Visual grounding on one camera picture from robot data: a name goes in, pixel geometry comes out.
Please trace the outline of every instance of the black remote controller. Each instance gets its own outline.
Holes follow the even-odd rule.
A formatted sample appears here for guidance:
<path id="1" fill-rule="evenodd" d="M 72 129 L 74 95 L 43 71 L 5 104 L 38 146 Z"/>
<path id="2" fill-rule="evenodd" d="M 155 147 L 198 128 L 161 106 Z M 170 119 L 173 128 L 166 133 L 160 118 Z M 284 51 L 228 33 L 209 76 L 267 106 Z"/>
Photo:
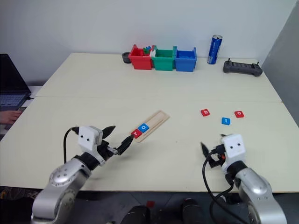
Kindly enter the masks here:
<path id="1" fill-rule="evenodd" d="M 260 76 L 263 72 L 263 70 L 258 65 L 258 63 L 257 64 L 244 64 L 244 63 L 232 62 L 230 60 L 230 58 L 224 62 L 223 71 L 225 73 L 238 72 L 238 73 L 244 73 L 244 74 L 251 74 L 251 75 L 254 75 L 255 77 Z"/>

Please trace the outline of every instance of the white table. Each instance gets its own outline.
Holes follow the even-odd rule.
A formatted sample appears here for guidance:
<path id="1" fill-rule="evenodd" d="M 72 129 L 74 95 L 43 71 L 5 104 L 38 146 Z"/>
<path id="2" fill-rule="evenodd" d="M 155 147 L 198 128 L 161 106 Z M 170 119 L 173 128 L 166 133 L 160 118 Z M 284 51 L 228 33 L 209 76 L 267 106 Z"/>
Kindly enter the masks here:
<path id="1" fill-rule="evenodd" d="M 202 117 L 200 109 L 211 115 Z M 122 99 L 38 97 L 0 143 L 0 184 L 43 188 L 52 170 L 63 163 L 63 136 L 71 126 L 116 125 L 107 140 L 118 147 L 129 131 L 162 109 L 171 117 L 141 143 L 94 170 L 85 190 L 206 191 L 199 143 L 210 149 L 220 134 L 240 133 L 247 149 L 246 164 L 266 177 L 275 192 L 299 189 L 299 129 L 282 103 L 209 102 L 147 99 L 136 105 Z M 245 118 L 233 112 L 242 110 Z M 231 125 L 221 124 L 221 117 Z M 77 135 L 69 134 L 68 159 L 81 154 Z M 227 188 L 220 168 L 207 168 L 213 191 Z"/>
<path id="2" fill-rule="evenodd" d="M 281 99 L 263 73 L 259 78 L 222 71 L 227 59 L 215 65 L 198 58 L 194 72 L 135 70 L 121 55 L 71 54 L 38 96 L 139 99 L 263 101 Z M 253 63 L 254 59 L 232 59 Z"/>
<path id="3" fill-rule="evenodd" d="M 94 170 L 83 189 L 206 191 L 200 142 L 211 149 L 221 133 L 240 133 L 246 164 L 266 177 L 273 191 L 298 191 L 297 125 L 265 74 L 225 74 L 223 62 L 209 65 L 199 58 L 193 73 L 144 71 L 124 64 L 120 55 L 71 54 L 1 141 L 0 185 L 43 188 L 63 163 L 63 136 L 72 126 L 116 125 L 107 140 L 117 147 L 161 109 L 170 119 Z M 206 108 L 211 115 L 202 117 L 199 110 Z M 237 110 L 245 118 L 237 119 Z M 222 117 L 231 118 L 231 125 L 222 125 Z M 81 150 L 71 133 L 68 159 L 76 154 Z M 220 168 L 207 168 L 206 174 L 213 191 L 227 188 Z"/>

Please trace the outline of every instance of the laptop screen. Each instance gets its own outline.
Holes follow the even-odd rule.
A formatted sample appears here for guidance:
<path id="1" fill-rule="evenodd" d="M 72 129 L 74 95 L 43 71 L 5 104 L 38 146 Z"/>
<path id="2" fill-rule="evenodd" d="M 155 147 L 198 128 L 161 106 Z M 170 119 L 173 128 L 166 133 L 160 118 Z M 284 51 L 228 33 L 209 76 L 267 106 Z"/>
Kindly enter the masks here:
<path id="1" fill-rule="evenodd" d="M 1 93 L 30 92 L 8 54 L 0 54 L 0 85 Z"/>

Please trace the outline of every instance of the energy drink can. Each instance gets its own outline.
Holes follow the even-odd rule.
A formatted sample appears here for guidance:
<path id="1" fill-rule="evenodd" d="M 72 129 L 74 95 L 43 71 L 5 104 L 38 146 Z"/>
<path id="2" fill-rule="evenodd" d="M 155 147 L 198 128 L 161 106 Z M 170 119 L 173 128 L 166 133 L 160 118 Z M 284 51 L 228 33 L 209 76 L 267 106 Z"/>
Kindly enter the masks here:
<path id="1" fill-rule="evenodd" d="M 222 36 L 213 35 L 212 42 L 211 42 L 211 47 L 210 47 L 210 51 L 209 51 L 209 57 L 207 57 L 207 62 L 209 64 L 215 64 L 216 63 L 221 42 L 222 42 Z"/>

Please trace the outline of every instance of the blue bin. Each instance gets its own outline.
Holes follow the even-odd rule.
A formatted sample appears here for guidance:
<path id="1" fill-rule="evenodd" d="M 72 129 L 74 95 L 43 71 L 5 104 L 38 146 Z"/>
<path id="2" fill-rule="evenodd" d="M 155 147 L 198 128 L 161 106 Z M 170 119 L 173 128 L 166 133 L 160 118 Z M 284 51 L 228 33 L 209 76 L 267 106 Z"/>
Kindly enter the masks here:
<path id="1" fill-rule="evenodd" d="M 174 66 L 177 71 L 193 71 L 196 61 L 196 48 L 192 51 L 184 51 L 177 50 L 177 46 L 175 46 Z"/>

